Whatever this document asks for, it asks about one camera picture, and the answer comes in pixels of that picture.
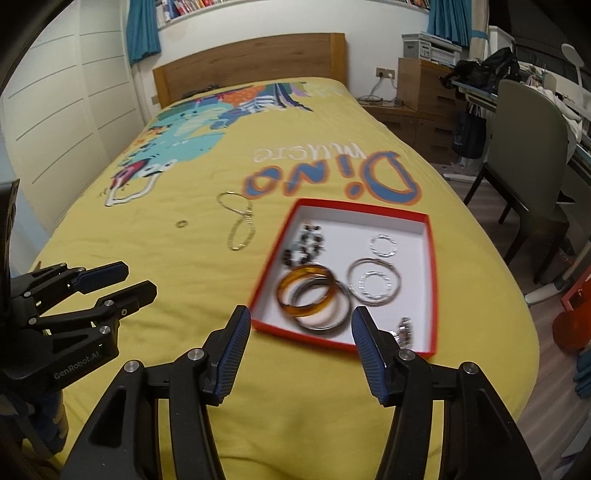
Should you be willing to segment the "patterned gloved left hand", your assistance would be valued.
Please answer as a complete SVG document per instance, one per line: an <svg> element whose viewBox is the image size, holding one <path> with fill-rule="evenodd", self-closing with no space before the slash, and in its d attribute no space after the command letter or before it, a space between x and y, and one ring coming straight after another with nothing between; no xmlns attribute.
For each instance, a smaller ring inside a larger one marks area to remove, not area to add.
<svg viewBox="0 0 591 480"><path fill-rule="evenodd" d="M64 449L69 425L62 391L33 404L2 394L1 415L16 422L20 432L41 458L49 459Z"/></svg>

